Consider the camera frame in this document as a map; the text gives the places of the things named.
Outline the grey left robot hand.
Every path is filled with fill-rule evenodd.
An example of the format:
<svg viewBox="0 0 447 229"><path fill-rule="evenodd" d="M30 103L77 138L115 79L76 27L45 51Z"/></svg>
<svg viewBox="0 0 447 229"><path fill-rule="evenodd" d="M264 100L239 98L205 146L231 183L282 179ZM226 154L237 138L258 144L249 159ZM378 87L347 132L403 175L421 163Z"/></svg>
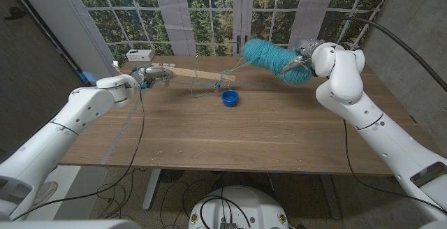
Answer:
<svg viewBox="0 0 447 229"><path fill-rule="evenodd" d="M171 80L177 75L171 70L159 65L142 65L132 68L130 76L141 89L151 88L155 82Z"/></svg>

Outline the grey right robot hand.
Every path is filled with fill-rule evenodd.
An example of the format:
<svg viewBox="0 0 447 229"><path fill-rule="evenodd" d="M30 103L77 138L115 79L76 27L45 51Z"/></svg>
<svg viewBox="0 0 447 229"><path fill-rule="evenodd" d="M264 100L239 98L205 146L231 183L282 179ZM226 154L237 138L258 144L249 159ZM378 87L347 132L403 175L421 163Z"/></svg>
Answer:
<svg viewBox="0 0 447 229"><path fill-rule="evenodd" d="M324 40L318 39L299 39L294 45L294 50L298 54L280 70L280 73L284 74L293 68L304 66L307 62L311 61L315 49L324 44L324 42Z"/></svg>

